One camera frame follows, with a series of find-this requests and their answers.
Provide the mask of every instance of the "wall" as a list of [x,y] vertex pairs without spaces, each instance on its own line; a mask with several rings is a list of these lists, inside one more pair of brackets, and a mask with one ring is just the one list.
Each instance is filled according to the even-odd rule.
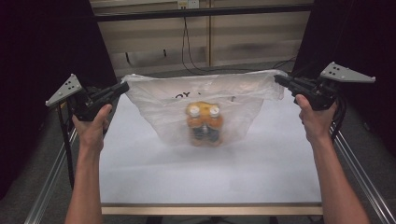
[[[200,7],[254,7],[286,4],[309,4],[312,0],[201,0]],[[91,0],[95,14],[141,12],[177,9],[177,1],[113,1]],[[238,59],[236,56],[217,54],[225,47],[243,45],[279,46],[279,53],[264,52],[256,62],[287,60],[297,55],[303,38],[309,12],[270,13],[187,18],[192,48],[204,48],[206,66],[219,65],[219,61],[248,63],[252,58]],[[146,21],[99,22],[109,54],[179,49],[182,43],[184,21],[160,19]]]

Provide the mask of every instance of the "floor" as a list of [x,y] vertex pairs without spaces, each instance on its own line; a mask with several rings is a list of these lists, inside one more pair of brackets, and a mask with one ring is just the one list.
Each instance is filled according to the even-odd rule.
[[[224,55],[224,57],[221,60],[218,60],[215,64],[227,64],[227,66],[221,66],[217,68],[226,68],[229,70],[213,71],[208,73],[213,74],[244,71],[238,69],[269,69],[275,65],[276,62],[269,60],[267,63],[257,63],[257,58],[249,58],[249,55],[251,56],[251,54],[249,54],[249,51],[246,49],[253,50],[253,55],[257,55],[258,52],[256,49],[261,49],[266,52],[265,54],[268,56],[271,55],[271,50],[275,51],[277,48],[280,48],[280,46],[246,46],[245,48],[238,46],[237,48],[229,49],[233,55],[237,55],[236,58],[239,58],[238,61],[236,61],[235,57],[233,57],[233,59],[231,59],[229,62],[227,61],[226,57],[227,53],[225,53],[226,49],[223,49],[224,52],[222,52],[222,55]],[[295,56],[292,53],[295,52],[296,49],[288,49],[285,51],[289,51],[289,53],[285,53],[282,57],[279,56],[275,61],[287,60]],[[192,49],[191,53],[193,55],[192,58],[196,62],[197,66],[205,66],[205,53],[202,49]],[[152,55],[157,55],[156,57],[161,61],[161,63],[156,63],[154,59],[155,57],[152,57]],[[153,77],[176,77],[180,75],[189,76],[191,73],[186,71],[183,64],[180,63],[180,55],[181,52],[180,50],[177,51],[177,49],[169,49],[167,51],[166,57],[164,57],[162,50],[159,50],[158,52],[141,52],[140,54],[129,53],[131,63],[127,63],[125,54],[122,53],[111,55],[111,61],[113,62],[113,66],[118,77],[122,77],[131,73],[137,73],[141,75],[150,74]],[[263,55],[262,57],[267,59],[270,58],[267,56]],[[189,68],[192,68],[191,63],[187,63],[186,65]],[[290,71],[292,68],[292,63],[286,63],[285,66],[281,68],[285,71]],[[202,71],[192,69],[192,72],[198,73]],[[385,198],[390,210],[393,212],[393,214],[395,214],[396,173],[394,171],[396,170],[396,159],[392,157],[385,149],[381,139],[375,133],[371,133],[365,128],[364,120],[359,116],[359,113],[353,109],[353,106],[351,106],[347,111],[342,133],[353,148],[367,175],[370,176],[375,186],[378,188],[378,191]],[[14,181],[7,196],[2,201],[0,201],[0,223],[13,224],[23,223],[25,221],[37,195],[46,181],[51,166],[58,155],[62,143],[63,139],[61,129],[57,121],[57,113],[55,110],[51,110],[46,121],[43,123],[42,129],[40,131],[40,138],[37,141],[37,147],[34,155],[27,163],[22,174]],[[75,161],[78,154],[78,141],[76,141],[73,146],[73,152]],[[382,223],[376,215],[376,212],[371,206],[370,202],[365,197],[364,192],[361,190],[353,174],[351,173],[350,168],[347,166],[345,161],[342,160],[342,158],[341,162],[343,163],[349,181],[351,182],[353,188],[357,191],[357,194],[362,200],[363,205],[366,207],[372,222]],[[56,182],[54,191],[52,192],[52,196],[48,205],[46,206],[44,216],[40,218],[40,223],[63,223],[70,196],[71,189],[67,178],[67,167],[64,164],[60,172],[59,179]],[[246,217],[245,219],[243,219],[243,217],[237,217],[233,223],[265,223],[265,220],[260,219],[259,221],[258,219],[254,219],[254,217],[249,218],[252,218],[251,221],[249,221],[249,219]],[[146,220],[146,217],[104,216],[105,223],[140,224],[145,223]],[[299,216],[279,217],[278,221],[280,224],[311,223],[311,220],[308,217]]]

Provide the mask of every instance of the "clear plastic bag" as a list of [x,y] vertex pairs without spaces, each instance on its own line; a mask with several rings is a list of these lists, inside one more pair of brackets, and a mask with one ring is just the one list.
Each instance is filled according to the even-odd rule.
[[[284,88],[275,83],[274,75],[286,76],[286,73],[266,70],[248,74],[172,78],[129,75],[123,80],[130,87],[126,92],[129,99],[166,144],[219,146],[246,136],[264,100],[283,98]],[[207,122],[201,122],[204,126],[200,130],[193,129],[198,126],[189,126],[191,106],[197,105],[201,109],[198,109],[199,112],[206,110]],[[212,110],[218,113],[215,117]],[[217,124],[216,128],[210,126],[213,123]],[[197,134],[204,136],[202,142]]]

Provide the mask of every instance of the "finger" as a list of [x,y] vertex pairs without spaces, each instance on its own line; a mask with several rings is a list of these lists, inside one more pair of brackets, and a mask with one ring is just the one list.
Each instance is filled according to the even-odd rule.
[[298,115],[298,117],[300,117],[301,120],[304,119],[303,111],[300,111],[300,114]]
[[110,122],[108,122],[108,120],[105,119],[105,121],[103,122],[103,129],[104,129],[104,130],[107,130],[107,129],[108,129],[108,126],[110,126]]
[[112,107],[113,107],[112,105],[104,105],[104,106],[102,106],[102,108],[99,110],[98,114],[96,115],[96,117],[95,117],[95,119],[93,121],[99,122],[100,124],[102,124],[106,120],[106,118],[107,118],[108,114],[110,113]]
[[297,104],[300,106],[300,108],[303,111],[310,111],[312,110],[311,104],[309,104],[309,101],[305,98],[305,96],[301,94],[296,95],[296,101]]

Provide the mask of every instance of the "black curtain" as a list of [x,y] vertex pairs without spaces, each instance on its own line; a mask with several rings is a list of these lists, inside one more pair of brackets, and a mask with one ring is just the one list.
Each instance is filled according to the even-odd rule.
[[45,101],[70,74],[84,86],[117,81],[97,23],[68,19],[91,15],[88,0],[0,3],[0,198],[35,148]]
[[377,77],[375,84],[343,83],[342,93],[396,156],[396,1],[316,0],[294,71],[317,77],[330,62]]

